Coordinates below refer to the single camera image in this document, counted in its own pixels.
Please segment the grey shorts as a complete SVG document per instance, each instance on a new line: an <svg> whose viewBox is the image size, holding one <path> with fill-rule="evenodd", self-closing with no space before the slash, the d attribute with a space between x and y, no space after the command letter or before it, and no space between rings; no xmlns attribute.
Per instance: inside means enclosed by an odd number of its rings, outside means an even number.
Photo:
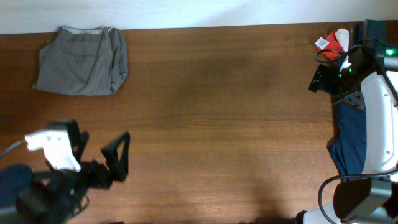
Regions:
<svg viewBox="0 0 398 224"><path fill-rule="evenodd" d="M61 26L39 53L33 88L61 95L116 93L129 75L127 44L120 29Z"/></svg>

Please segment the red garment with tag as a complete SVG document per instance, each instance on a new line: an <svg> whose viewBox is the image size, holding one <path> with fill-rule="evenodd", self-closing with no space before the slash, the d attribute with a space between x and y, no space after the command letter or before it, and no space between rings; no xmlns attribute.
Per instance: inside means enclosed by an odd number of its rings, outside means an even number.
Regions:
<svg viewBox="0 0 398 224"><path fill-rule="evenodd" d="M342 53L345 52L342 45L338 41L336 37L337 30L332 31L328 35L324 35L320 37L315 42L315 47L318 49L318 52L315 54L315 58L317 58L320 54L324 55L327 59L335 59L338 58Z"/></svg>

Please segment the white garment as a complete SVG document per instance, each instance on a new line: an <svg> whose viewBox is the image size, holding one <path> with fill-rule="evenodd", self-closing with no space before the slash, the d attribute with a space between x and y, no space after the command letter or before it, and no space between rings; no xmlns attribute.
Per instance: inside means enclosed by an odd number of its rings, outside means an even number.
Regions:
<svg viewBox="0 0 398 224"><path fill-rule="evenodd" d="M344 51L349 49L349 35L350 32L346 29L338 29L335 32L335 37Z"/></svg>

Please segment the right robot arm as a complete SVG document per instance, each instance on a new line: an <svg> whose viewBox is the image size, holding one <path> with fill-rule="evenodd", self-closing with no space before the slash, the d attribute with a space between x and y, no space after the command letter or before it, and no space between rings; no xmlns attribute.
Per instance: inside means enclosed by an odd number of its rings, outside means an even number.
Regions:
<svg viewBox="0 0 398 224"><path fill-rule="evenodd" d="M318 62L309 90L335 98L339 136L328 150L339 174L333 200L296 223L397 222L397 47L386 34L384 22L359 22L347 49Z"/></svg>

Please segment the navy blue garment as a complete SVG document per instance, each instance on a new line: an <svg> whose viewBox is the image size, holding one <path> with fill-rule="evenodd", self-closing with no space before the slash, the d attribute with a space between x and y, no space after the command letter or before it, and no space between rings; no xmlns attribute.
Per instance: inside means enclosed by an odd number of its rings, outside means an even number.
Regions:
<svg viewBox="0 0 398 224"><path fill-rule="evenodd" d="M327 146L339 175L360 174L366 158L366 113L345 103L335 105L337 135Z"/></svg>

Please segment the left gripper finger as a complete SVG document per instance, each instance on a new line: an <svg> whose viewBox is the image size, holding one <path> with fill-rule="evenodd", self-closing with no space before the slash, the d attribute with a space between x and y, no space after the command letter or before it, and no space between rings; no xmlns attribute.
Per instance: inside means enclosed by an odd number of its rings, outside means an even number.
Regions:
<svg viewBox="0 0 398 224"><path fill-rule="evenodd" d="M78 144L74 149L74 156L78 162L81 161L81 157L83 155L83 152L85 150L89 138L90 134L88 133L88 131L83 131L82 133L80 133L80 140L78 141Z"/></svg>
<svg viewBox="0 0 398 224"><path fill-rule="evenodd" d="M124 182L129 172L129 146L131 135L128 131L101 149L113 181Z"/></svg>

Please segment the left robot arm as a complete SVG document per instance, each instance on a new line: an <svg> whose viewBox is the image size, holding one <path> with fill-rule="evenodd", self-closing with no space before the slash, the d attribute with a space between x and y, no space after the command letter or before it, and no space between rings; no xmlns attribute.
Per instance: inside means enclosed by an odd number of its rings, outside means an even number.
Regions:
<svg viewBox="0 0 398 224"><path fill-rule="evenodd" d="M1 223L67 223L88 208L89 189L108 190L113 182L124 182L129 132L101 149L103 164L81 159L89 137L77 121L58 120L1 151L5 157L20 146L42 150L49 168L34 172L28 165L16 164L1 169Z"/></svg>

